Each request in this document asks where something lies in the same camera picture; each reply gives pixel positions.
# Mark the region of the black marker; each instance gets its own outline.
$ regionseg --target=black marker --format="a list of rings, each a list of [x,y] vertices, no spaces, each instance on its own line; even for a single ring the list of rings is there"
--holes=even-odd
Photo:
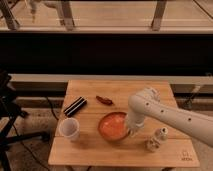
[[[64,113],[67,115],[67,117],[71,117],[86,104],[87,101],[84,98],[79,97],[76,101],[74,101],[69,107],[64,110]]]

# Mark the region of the dark background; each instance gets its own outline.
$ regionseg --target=dark background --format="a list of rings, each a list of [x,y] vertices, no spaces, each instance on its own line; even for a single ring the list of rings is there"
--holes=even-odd
[[[213,35],[0,33],[10,73],[206,75]]]

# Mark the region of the salt shaker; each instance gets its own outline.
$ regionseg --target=salt shaker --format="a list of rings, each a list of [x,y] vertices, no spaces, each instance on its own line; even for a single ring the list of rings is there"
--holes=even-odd
[[[166,127],[157,129],[154,135],[147,140],[146,148],[152,152],[155,152],[164,141],[167,139],[168,129]]]

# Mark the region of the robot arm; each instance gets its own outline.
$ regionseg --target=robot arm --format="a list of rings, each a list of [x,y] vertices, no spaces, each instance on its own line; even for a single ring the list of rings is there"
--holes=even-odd
[[[160,120],[213,147],[213,117],[163,105],[152,88],[130,96],[126,116],[130,132],[134,133],[143,126],[145,116]]]

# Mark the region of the white container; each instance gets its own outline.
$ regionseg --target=white container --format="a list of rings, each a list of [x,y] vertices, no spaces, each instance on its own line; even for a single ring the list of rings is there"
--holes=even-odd
[[[70,141],[76,141],[79,137],[79,122],[75,118],[67,118],[59,124],[60,135],[68,138]]]

